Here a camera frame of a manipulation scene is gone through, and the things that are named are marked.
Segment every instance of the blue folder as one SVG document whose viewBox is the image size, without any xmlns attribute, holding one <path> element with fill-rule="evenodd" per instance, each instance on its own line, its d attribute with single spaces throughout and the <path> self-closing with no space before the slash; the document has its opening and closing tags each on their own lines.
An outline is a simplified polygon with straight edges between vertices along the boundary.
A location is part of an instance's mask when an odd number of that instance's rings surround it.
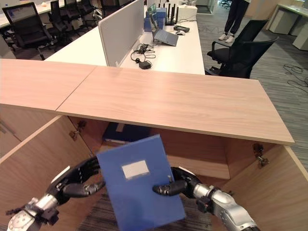
<svg viewBox="0 0 308 231">
<path fill-rule="evenodd" d="M 154 185 L 173 179 L 159 135 L 97 155 L 121 231 L 156 228 L 185 217 L 178 195 L 154 193 Z"/>
</svg>

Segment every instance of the metal hinge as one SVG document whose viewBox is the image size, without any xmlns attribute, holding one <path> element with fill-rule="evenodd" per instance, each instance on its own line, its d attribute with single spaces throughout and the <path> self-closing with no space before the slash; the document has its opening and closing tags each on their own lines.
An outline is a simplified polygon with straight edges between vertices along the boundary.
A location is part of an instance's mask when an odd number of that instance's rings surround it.
<svg viewBox="0 0 308 231">
<path fill-rule="evenodd" d="M 70 131 L 69 135 L 72 137 L 73 141 L 77 140 L 77 136 L 81 133 L 81 131 L 85 128 L 87 122 L 85 120 L 80 120 L 78 123 L 77 131 Z"/>
<path fill-rule="evenodd" d="M 263 158 L 263 145 L 259 144 L 259 143 L 255 143 L 254 145 L 252 145 L 253 149 L 254 149 L 254 154 L 256 159 L 259 161 L 259 168 L 263 168 L 264 166 L 268 165 L 270 162 L 267 158 Z"/>
</svg>

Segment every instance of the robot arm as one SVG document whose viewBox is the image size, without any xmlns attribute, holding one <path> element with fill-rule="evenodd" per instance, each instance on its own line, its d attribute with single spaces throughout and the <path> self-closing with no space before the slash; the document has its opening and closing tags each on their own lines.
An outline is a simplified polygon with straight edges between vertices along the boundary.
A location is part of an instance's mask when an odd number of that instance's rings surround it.
<svg viewBox="0 0 308 231">
<path fill-rule="evenodd" d="M 196 198 L 198 210 L 210 212 L 218 217 L 228 231 L 259 231 L 248 212 L 229 194 L 214 186 L 207 186 L 191 172 L 172 167 L 175 181 L 169 185 L 158 185 L 153 191 L 160 195 L 173 196 L 183 193 L 188 198 Z"/>
<path fill-rule="evenodd" d="M 7 211 L 7 215 L 15 214 L 7 231 L 38 231 L 42 224 L 54 225 L 58 221 L 57 206 L 65 204 L 71 197 L 90 196 L 105 185 L 104 181 L 83 185 L 91 176 L 98 174 L 99 169 L 96 157 L 72 169 L 68 166 L 52 180 L 41 199 L 32 198 L 21 208 Z"/>
</svg>

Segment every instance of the blue book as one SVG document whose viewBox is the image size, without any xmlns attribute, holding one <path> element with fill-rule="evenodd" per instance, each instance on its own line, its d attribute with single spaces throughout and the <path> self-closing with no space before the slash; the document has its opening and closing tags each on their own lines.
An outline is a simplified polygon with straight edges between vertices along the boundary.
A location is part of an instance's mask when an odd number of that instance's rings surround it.
<svg viewBox="0 0 308 231">
<path fill-rule="evenodd" d="M 161 196 L 154 185 L 173 179 L 159 135 L 97 155 L 121 231 L 156 228 L 185 217 L 178 195 Z"/>
</svg>

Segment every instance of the wooden countertop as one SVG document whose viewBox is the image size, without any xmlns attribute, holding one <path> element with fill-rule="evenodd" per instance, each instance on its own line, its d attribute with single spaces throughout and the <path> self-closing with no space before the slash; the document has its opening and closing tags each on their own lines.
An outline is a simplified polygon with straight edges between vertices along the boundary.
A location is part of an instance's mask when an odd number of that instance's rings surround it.
<svg viewBox="0 0 308 231">
<path fill-rule="evenodd" d="M 294 143 L 257 80 L 15 62 L 2 61 L 0 104 L 222 137 Z"/>
<path fill-rule="evenodd" d="M 0 103 L 55 111 L 94 68 L 0 59 Z"/>
</svg>

